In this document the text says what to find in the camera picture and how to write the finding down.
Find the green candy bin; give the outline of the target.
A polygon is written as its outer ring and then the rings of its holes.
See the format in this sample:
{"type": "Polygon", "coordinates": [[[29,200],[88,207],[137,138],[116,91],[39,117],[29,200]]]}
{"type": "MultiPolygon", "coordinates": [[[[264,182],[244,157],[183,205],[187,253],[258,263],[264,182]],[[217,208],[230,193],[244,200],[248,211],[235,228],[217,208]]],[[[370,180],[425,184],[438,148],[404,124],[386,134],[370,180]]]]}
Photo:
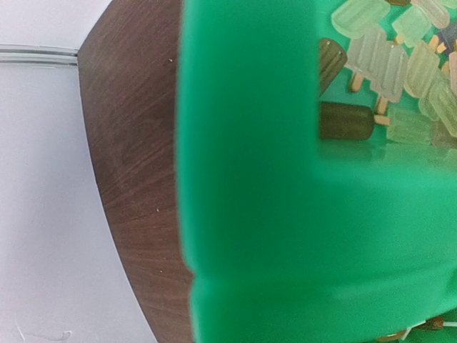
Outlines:
{"type": "Polygon", "coordinates": [[[454,342],[456,151],[322,140],[318,104],[372,106],[344,71],[320,96],[338,1],[185,1],[177,190],[195,342],[454,342]]]}

